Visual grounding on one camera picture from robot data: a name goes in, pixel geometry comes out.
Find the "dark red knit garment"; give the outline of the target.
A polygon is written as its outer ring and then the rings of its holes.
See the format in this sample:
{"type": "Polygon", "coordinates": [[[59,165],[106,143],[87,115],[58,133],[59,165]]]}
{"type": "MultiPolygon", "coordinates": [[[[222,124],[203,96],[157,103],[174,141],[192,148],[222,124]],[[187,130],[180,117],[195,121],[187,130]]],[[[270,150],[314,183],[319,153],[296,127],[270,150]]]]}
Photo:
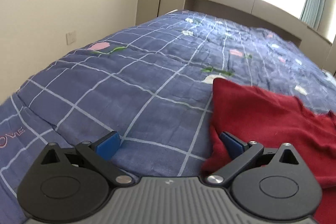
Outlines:
{"type": "Polygon", "coordinates": [[[315,217],[335,223],[335,114],[314,114],[300,99],[256,86],[213,81],[213,115],[210,121],[212,155],[202,166],[211,174],[231,159],[219,139],[226,131],[244,142],[255,140],[268,148],[294,145],[322,187],[315,217]]]}

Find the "blue checked floral quilt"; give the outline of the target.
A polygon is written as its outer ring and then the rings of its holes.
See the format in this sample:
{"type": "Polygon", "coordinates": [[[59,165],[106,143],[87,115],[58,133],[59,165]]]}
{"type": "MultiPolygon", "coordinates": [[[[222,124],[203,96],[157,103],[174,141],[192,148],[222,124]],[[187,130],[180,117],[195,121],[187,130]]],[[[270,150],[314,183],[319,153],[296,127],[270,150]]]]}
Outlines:
{"type": "Polygon", "coordinates": [[[175,11],[74,50],[1,104],[1,223],[24,223],[17,188],[49,142],[111,131],[113,162],[145,176],[194,176],[212,153],[212,83],[223,77],[335,110],[335,80],[263,28],[175,11]]]}

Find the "beige window bench cabinet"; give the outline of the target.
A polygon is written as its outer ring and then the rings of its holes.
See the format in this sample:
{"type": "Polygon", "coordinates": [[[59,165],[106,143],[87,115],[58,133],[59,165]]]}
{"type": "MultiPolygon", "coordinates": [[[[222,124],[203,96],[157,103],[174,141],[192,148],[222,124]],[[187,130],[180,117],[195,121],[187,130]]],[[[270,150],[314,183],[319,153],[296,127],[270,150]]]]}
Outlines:
{"type": "Polygon", "coordinates": [[[185,9],[228,19],[247,27],[265,28],[293,42],[320,68],[331,43],[293,15],[262,0],[186,0],[185,9]]]}

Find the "white wall socket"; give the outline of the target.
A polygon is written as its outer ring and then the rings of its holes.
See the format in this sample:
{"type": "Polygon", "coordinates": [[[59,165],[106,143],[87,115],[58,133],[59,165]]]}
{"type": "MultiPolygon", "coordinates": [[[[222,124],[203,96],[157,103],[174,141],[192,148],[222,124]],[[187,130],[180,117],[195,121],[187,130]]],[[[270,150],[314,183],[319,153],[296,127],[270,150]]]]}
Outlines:
{"type": "Polygon", "coordinates": [[[76,31],[66,33],[66,42],[68,46],[76,42],[76,31]]]}

